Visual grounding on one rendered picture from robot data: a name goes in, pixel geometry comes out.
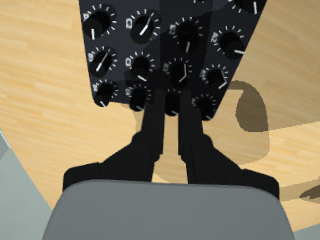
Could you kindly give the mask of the black knob box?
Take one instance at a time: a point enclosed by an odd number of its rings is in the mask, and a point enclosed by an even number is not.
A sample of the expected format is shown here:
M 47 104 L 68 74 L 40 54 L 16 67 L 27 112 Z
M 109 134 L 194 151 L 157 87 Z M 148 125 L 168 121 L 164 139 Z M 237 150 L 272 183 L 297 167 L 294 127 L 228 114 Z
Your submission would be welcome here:
M 140 112 L 163 89 L 165 114 L 173 117 L 180 92 L 191 90 L 192 107 L 212 120 L 266 2 L 79 0 L 94 103 Z

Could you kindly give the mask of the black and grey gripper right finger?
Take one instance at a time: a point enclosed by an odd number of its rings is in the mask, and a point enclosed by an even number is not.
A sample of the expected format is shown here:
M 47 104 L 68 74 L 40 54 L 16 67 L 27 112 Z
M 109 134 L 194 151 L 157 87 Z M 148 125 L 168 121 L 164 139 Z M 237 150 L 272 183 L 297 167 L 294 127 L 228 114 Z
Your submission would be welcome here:
M 279 183 L 274 177 L 241 169 L 214 147 L 212 139 L 203 133 L 200 107 L 192 107 L 191 90 L 180 92 L 178 155 L 186 163 L 188 184 L 254 187 L 279 200 Z

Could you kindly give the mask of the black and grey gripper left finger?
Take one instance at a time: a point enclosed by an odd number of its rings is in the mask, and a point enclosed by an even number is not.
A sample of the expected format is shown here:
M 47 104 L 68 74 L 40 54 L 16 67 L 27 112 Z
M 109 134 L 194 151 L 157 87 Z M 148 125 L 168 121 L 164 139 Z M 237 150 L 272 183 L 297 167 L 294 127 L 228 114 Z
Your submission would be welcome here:
M 152 182 L 155 162 L 163 155 L 164 126 L 165 91 L 156 89 L 154 105 L 145 105 L 141 131 L 133 135 L 131 143 L 101 163 L 66 170 L 62 193 L 68 186 L 93 179 Z

